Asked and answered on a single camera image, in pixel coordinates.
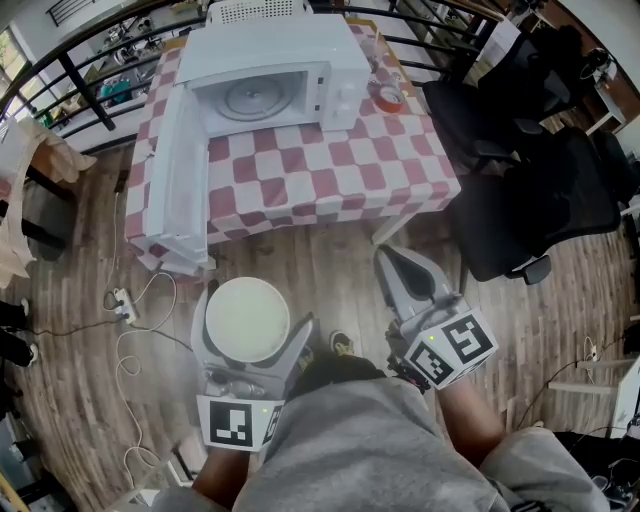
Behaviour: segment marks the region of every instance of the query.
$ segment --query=person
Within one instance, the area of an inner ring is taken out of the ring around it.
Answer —
[[[154,512],[608,511],[607,500],[552,432],[507,435],[463,377],[438,391],[451,445],[419,390],[353,355],[342,332],[315,357],[284,406],[265,462],[214,448],[190,489]]]
[[[0,301],[0,358],[18,366],[31,366],[38,359],[38,346],[27,345],[24,340],[11,334],[27,327],[30,306],[22,299],[19,306]]]

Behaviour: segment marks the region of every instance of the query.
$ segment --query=tape roll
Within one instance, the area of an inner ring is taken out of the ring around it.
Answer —
[[[374,96],[373,102],[383,112],[395,114],[400,112],[404,103],[404,94],[402,91],[391,85],[383,85]]]

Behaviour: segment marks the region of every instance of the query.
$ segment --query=window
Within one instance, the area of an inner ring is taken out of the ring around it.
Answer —
[[[27,57],[20,49],[10,29],[0,32],[0,96],[4,95],[9,84],[18,76],[20,70],[27,64]],[[40,77],[35,76],[20,88],[20,94],[24,99],[32,98],[40,89],[44,87],[44,82]],[[16,96],[6,112],[7,116],[16,114],[23,106],[23,101]],[[28,109],[22,109],[16,117],[21,118],[29,114]]]

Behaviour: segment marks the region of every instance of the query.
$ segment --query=microwave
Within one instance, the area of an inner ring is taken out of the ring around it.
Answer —
[[[337,14],[258,18],[190,32],[160,122],[146,236],[206,264],[209,139],[304,123],[351,129],[370,73]]]

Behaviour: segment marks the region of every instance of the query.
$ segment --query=white plate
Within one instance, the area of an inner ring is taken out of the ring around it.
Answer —
[[[205,314],[211,341],[242,363],[263,361],[287,339],[289,308],[269,283],[254,277],[227,281],[209,299]]]

